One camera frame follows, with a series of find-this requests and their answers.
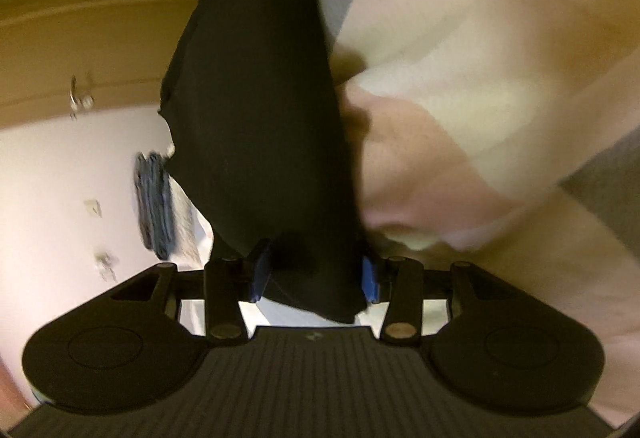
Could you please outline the black garment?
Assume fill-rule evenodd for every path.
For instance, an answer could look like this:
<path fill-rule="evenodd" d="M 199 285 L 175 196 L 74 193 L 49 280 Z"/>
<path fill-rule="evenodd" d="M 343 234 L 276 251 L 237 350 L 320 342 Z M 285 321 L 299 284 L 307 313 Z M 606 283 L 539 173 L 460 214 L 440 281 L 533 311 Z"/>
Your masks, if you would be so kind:
<path fill-rule="evenodd" d="M 278 302 L 352 322 L 366 244 L 316 0 L 198 0 L 160 116 L 213 258 L 264 246 Z"/>

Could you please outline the white fleece folded cloth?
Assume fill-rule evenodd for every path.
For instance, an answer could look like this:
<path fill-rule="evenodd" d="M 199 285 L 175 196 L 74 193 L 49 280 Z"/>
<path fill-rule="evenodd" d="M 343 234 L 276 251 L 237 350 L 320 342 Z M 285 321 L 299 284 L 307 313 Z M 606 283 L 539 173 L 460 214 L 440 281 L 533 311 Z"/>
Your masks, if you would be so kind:
<path fill-rule="evenodd" d="M 171 260 L 181 270 L 203 269 L 213 247 L 212 228 L 174 178 L 169 185 L 175 231 Z"/>

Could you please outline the wooden door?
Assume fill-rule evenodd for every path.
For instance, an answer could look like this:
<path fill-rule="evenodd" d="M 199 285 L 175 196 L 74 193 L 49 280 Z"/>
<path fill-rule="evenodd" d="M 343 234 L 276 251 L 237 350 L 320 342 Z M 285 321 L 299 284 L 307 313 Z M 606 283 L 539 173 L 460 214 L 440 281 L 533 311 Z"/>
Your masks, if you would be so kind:
<path fill-rule="evenodd" d="M 1 125 L 70 115 L 68 88 L 95 110 L 160 101 L 160 83 L 198 0 L 1 0 Z"/>

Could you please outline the blue folded cloth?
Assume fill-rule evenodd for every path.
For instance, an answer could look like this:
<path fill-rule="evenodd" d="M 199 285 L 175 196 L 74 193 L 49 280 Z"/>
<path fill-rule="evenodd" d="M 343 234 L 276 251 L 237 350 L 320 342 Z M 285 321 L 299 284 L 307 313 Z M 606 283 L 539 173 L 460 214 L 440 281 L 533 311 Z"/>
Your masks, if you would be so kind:
<path fill-rule="evenodd" d="M 157 152 L 137 153 L 134 160 L 138 226 L 147 250 L 167 262 L 176 245 L 171 186 L 165 158 Z"/>

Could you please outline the checkered patchwork quilt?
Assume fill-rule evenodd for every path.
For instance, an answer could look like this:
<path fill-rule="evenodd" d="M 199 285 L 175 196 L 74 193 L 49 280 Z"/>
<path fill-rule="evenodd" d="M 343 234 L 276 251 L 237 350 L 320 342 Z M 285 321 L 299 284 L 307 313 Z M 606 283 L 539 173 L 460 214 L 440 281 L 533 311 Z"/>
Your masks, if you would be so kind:
<path fill-rule="evenodd" d="M 639 410 L 639 0 L 319 0 L 378 250 L 468 260 L 601 341 Z"/>

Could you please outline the white wall socket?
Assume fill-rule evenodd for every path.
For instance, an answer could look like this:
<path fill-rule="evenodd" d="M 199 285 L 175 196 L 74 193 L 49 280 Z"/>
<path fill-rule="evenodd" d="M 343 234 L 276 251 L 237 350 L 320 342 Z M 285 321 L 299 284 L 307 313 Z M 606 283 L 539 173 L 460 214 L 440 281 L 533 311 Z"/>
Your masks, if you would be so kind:
<path fill-rule="evenodd" d="M 110 253 L 97 252 L 94 254 L 94 263 L 96 270 L 105 282 L 116 282 L 116 273 L 114 271 L 114 258 Z"/>

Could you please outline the white wall switch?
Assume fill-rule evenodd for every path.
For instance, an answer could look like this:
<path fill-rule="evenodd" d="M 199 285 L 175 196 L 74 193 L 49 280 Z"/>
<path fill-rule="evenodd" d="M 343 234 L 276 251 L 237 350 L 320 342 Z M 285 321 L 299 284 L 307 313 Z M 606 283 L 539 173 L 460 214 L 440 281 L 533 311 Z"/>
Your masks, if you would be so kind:
<path fill-rule="evenodd" d="M 90 217 L 101 218 L 102 217 L 102 207 L 98 200 L 95 198 L 90 198 L 90 200 L 84 201 L 85 209 Z"/>

